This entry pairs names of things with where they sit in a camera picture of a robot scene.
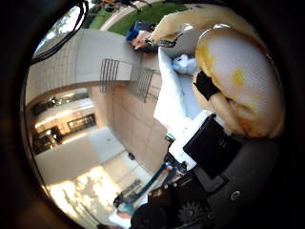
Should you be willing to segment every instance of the grass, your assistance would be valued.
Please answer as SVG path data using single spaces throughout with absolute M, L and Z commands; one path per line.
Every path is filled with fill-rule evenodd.
M 105 11 L 104 9 L 101 9 L 97 15 L 95 16 L 95 18 L 93 19 L 93 21 L 91 22 L 91 24 L 89 25 L 89 29 L 95 29 L 95 30 L 99 30 L 101 28 L 101 26 L 108 20 L 108 18 L 110 18 L 112 16 L 112 14 L 110 12 Z
M 142 11 L 140 13 L 137 13 L 136 10 L 132 11 L 114 23 L 108 29 L 108 31 L 113 31 L 125 35 L 126 31 L 136 21 L 158 23 L 164 15 L 167 15 L 171 12 L 183 11 L 187 9 L 184 5 L 163 4 L 162 2 L 155 2 L 152 3 L 152 5 L 152 8 L 149 8 L 148 6 L 142 7 Z

